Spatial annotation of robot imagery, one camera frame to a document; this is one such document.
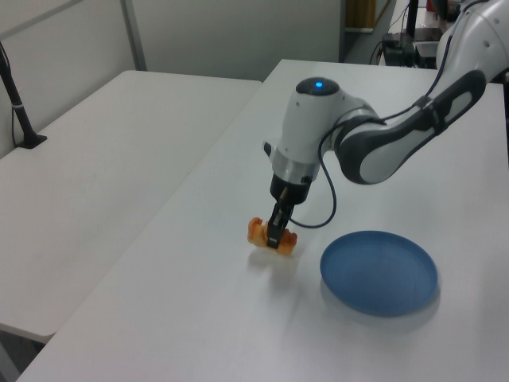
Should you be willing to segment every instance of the black arm segment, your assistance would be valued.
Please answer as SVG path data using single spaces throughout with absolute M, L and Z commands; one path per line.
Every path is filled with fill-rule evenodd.
M 359 184 L 373 184 L 390 177 L 413 153 L 423 147 L 435 136 L 441 134 L 452 123 L 459 119 L 484 94 L 486 77 L 479 70 L 473 70 L 462 76 L 458 81 L 445 89 L 435 99 L 421 98 L 414 104 L 408 114 L 410 117 L 393 127 L 373 128 L 371 130 L 359 127 L 349 132 L 346 137 L 338 135 L 334 142 L 334 150 L 340 161 L 341 170 L 347 179 Z M 394 164 L 394 168 L 383 178 L 372 181 L 361 174 L 361 166 L 367 156 L 385 145 L 390 145 L 405 138 L 412 131 L 429 131 L 425 138 L 405 147 L 404 155 Z

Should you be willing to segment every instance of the black cable holder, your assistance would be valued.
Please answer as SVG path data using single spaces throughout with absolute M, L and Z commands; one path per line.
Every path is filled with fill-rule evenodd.
M 25 149 L 33 149 L 34 147 L 39 146 L 47 138 L 44 135 L 37 135 L 36 132 L 33 131 L 29 117 L 26 114 L 25 107 L 21 101 L 21 97 L 17 92 L 16 84 L 14 83 L 10 66 L 3 50 L 0 52 L 0 76 L 2 77 L 3 84 L 6 87 L 10 102 L 12 103 L 17 120 L 19 121 L 24 134 L 23 142 L 19 143 L 17 146 Z

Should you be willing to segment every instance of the blue plate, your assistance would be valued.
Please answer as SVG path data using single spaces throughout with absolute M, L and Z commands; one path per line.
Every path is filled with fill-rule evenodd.
M 416 243 L 388 232 L 353 232 L 334 240 L 320 261 L 325 285 L 367 314 L 399 316 L 417 310 L 437 289 L 437 267 Z

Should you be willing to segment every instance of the orange toy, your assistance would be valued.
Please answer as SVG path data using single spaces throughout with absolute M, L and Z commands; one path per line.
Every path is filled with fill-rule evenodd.
M 249 222 L 247 231 L 247 241 L 257 247 L 269 248 L 280 255 L 290 255 L 293 247 L 297 244 L 297 234 L 290 232 L 288 229 L 282 234 L 281 240 L 279 241 L 278 248 L 267 247 L 267 223 L 262 224 L 263 220 L 259 217 L 254 217 Z

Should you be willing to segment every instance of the white wall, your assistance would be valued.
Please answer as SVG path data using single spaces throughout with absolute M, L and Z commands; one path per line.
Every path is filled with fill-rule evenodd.
M 127 1 L 150 71 L 264 80 L 282 58 L 340 55 L 344 0 Z
M 83 0 L 2 43 L 35 131 L 120 72 L 134 69 L 119 0 Z M 11 150 L 10 100 L 2 84 L 0 157 Z

